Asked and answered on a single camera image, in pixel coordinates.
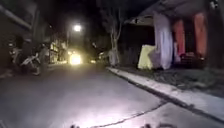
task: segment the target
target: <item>headlight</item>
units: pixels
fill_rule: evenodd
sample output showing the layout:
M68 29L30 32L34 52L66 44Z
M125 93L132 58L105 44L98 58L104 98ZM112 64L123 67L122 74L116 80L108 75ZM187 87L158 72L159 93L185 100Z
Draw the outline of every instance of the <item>headlight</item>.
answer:
M69 63L71 65L79 65L79 64L82 64L82 58L80 55L78 54L72 54L70 56L70 60L69 60Z

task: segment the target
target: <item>asphalt road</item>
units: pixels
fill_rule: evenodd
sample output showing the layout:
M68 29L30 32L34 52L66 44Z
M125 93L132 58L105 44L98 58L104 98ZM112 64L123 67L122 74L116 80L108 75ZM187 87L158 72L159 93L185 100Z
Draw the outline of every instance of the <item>asphalt road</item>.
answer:
M6 128L224 127L90 65L1 80L0 120Z

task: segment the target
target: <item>motorbike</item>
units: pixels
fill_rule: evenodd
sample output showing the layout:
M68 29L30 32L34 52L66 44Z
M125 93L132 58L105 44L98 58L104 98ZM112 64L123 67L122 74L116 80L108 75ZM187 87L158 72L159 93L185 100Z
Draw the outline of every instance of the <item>motorbike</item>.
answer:
M32 73L33 75L41 74L41 62L39 53L35 55L24 56L22 50L14 48L10 51L12 57L13 69L16 73Z
M31 72L33 75L41 74L41 62L39 59L39 54L28 56L21 64L23 71Z

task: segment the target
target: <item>sidewalk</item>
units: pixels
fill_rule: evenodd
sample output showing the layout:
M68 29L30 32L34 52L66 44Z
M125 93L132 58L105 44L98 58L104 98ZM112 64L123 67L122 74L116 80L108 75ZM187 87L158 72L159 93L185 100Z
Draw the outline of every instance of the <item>sidewalk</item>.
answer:
M217 121L224 122L224 99L206 93L192 90L181 90L173 85L156 82L148 77L136 75L120 69L107 68L112 73L121 76L139 87L152 90L173 101L178 101L200 113L207 115Z

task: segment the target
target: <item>curb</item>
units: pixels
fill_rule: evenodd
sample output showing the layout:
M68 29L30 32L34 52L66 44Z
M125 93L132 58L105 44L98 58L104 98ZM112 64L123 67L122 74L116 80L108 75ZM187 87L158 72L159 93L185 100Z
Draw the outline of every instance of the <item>curb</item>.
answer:
M224 124L224 99L222 98L201 92L182 91L172 85L159 83L147 77L115 68L108 67L107 69L144 90L171 100L180 107Z

